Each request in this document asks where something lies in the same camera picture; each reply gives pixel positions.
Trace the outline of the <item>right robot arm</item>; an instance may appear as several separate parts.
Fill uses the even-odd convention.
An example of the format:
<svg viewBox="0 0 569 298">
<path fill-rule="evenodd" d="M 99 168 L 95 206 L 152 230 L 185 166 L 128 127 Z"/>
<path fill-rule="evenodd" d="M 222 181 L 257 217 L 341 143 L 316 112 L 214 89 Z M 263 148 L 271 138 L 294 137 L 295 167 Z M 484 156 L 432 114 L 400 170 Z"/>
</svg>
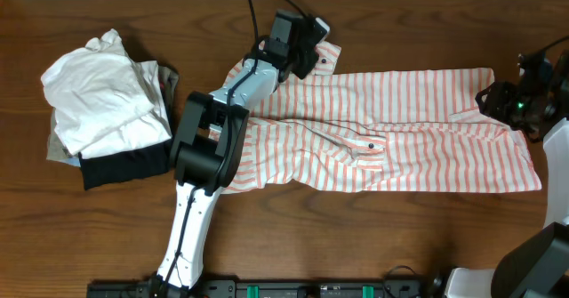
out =
<svg viewBox="0 0 569 298">
<path fill-rule="evenodd" d="M 568 295 L 568 53 L 552 65 L 545 52 L 519 58 L 518 84 L 479 92 L 480 112 L 542 144 L 548 162 L 544 228 L 505 255 L 495 269 L 454 268 L 436 276 L 427 297 L 566 297 Z"/>
</svg>

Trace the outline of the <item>red white striped shirt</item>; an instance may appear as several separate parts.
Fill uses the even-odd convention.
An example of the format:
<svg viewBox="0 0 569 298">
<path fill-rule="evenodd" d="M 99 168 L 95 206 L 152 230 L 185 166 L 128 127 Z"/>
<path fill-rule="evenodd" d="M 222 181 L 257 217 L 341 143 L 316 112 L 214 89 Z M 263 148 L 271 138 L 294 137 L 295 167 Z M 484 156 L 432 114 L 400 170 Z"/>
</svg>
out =
<svg viewBox="0 0 569 298">
<path fill-rule="evenodd" d="M 251 112 L 232 192 L 298 181 L 323 191 L 510 193 L 541 188 L 521 132 L 482 115 L 490 68 L 339 74 L 317 47 Z"/>
</svg>

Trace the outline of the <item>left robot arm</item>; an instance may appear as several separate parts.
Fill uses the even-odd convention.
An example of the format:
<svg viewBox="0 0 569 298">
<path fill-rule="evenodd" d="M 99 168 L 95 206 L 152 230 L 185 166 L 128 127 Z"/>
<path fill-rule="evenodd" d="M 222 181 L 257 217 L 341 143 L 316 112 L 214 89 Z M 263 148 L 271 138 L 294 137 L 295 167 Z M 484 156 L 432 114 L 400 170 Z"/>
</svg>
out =
<svg viewBox="0 0 569 298">
<path fill-rule="evenodd" d="M 255 40 L 234 78 L 211 93 L 188 96 L 170 155 L 177 206 L 149 296 L 189 296 L 203 271 L 213 208 L 241 161 L 251 109 L 290 75 L 308 75 L 319 61 L 316 47 L 329 32 L 319 17 L 280 10 L 269 35 Z"/>
</svg>

